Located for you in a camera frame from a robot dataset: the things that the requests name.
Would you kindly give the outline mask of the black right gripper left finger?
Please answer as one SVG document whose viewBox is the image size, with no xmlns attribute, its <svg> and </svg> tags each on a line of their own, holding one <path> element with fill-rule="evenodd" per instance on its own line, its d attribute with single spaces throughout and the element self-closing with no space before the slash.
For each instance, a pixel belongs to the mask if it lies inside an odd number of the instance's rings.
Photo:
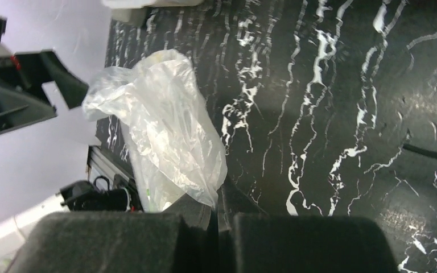
<svg viewBox="0 0 437 273">
<path fill-rule="evenodd" d="M 217 272 L 215 213 L 183 195 L 161 213 L 52 213 L 8 272 Z"/>
</svg>

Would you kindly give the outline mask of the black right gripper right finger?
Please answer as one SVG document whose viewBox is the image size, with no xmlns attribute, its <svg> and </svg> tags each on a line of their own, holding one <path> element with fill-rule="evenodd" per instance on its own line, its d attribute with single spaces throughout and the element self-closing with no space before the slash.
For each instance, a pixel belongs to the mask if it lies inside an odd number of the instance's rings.
<svg viewBox="0 0 437 273">
<path fill-rule="evenodd" d="M 222 272 L 397 272 L 379 226 L 362 217 L 266 214 L 232 182 L 218 192 Z"/>
</svg>

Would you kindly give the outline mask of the clear plastic bag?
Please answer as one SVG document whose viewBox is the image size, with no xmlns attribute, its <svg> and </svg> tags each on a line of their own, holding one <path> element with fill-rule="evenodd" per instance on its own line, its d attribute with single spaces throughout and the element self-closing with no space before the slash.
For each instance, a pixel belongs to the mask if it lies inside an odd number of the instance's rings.
<svg viewBox="0 0 437 273">
<path fill-rule="evenodd" d="M 225 147 L 187 56 L 161 50 L 132 68 L 104 68 L 91 79 L 82 109 L 89 121 L 120 121 L 146 212 L 162 212 L 183 195 L 217 206 L 228 171 Z"/>
</svg>

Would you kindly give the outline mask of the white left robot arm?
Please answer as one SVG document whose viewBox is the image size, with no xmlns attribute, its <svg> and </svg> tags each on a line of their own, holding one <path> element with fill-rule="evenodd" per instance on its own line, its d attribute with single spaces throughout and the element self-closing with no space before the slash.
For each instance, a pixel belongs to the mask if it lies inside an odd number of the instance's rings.
<svg viewBox="0 0 437 273">
<path fill-rule="evenodd" d="M 43 90 L 53 82 L 69 109 L 79 107 L 88 86 L 60 61 L 52 50 L 12 53 L 2 44 L 7 20 L 0 16 L 0 135 L 57 116 Z M 14 255 L 35 225 L 46 215 L 69 212 L 74 201 L 93 200 L 86 210 L 123 210 L 130 193 L 123 189 L 100 193 L 87 181 L 78 181 L 44 201 L 0 223 L 0 261 Z"/>
</svg>

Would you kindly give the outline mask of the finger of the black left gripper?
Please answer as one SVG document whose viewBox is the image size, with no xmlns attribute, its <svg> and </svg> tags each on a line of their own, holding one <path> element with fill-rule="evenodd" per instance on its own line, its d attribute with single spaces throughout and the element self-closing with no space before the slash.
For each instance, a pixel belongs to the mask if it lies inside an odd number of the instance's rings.
<svg viewBox="0 0 437 273">
<path fill-rule="evenodd" d="M 49 103 L 42 85 L 54 82 L 69 109 L 81 106 L 88 85 L 71 73 L 53 50 L 16 53 L 15 67 L 27 93 Z"/>
</svg>

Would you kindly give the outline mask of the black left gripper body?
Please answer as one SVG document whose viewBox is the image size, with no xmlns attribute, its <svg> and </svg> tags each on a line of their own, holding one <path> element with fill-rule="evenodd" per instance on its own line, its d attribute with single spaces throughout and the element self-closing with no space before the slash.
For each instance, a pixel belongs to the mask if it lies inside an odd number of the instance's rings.
<svg viewBox="0 0 437 273">
<path fill-rule="evenodd" d="M 42 87 L 52 77 L 41 53 L 10 51 L 1 42 L 6 24 L 0 16 L 0 135 L 57 116 Z"/>
</svg>

